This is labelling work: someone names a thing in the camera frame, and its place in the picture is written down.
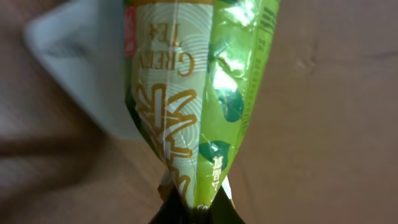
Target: gold lettering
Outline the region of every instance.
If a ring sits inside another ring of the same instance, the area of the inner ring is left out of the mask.
[[[163,33],[162,33],[163,35],[162,35],[162,38],[159,39],[159,41],[168,43],[169,41],[167,40],[167,34],[169,33],[169,24],[166,22],[163,22],[163,23],[160,23],[157,25],[157,27],[160,27],[160,26],[163,27]]]
[[[139,67],[145,69],[144,59],[142,58],[142,52],[139,52]]]
[[[183,74],[181,72],[181,70],[178,70],[178,74],[181,75],[182,77],[187,77],[192,74],[193,69],[195,68],[195,60],[193,59],[193,57],[190,53],[182,52],[182,53],[180,53],[180,56],[178,59],[179,62],[184,63],[184,55],[188,56],[188,58],[189,58],[189,69],[188,69],[188,72],[185,74]]]
[[[177,41],[178,41],[178,27],[179,27],[179,24],[175,24],[174,25],[174,35],[173,35],[172,47],[181,47],[181,45],[182,45],[181,42],[177,43]]]
[[[155,36],[157,34],[157,29],[155,28],[154,24],[149,24],[149,35],[150,35],[150,39],[154,40]]]

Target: brown cardboard surface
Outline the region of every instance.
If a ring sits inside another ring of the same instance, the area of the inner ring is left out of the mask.
[[[164,170],[108,138],[32,58],[0,0],[1,223],[146,223]],[[252,123],[229,179],[247,223],[396,223],[395,0],[282,0]]]

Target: red logo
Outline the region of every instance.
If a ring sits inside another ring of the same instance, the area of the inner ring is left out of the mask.
[[[124,12],[124,53],[133,56],[136,50],[136,8],[129,7]]]

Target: green tea packet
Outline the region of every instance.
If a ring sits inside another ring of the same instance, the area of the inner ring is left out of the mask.
[[[162,198],[177,200],[190,222],[215,222],[217,204],[233,208],[221,186],[249,125],[279,0],[124,0],[124,8],[126,105],[168,168]]]

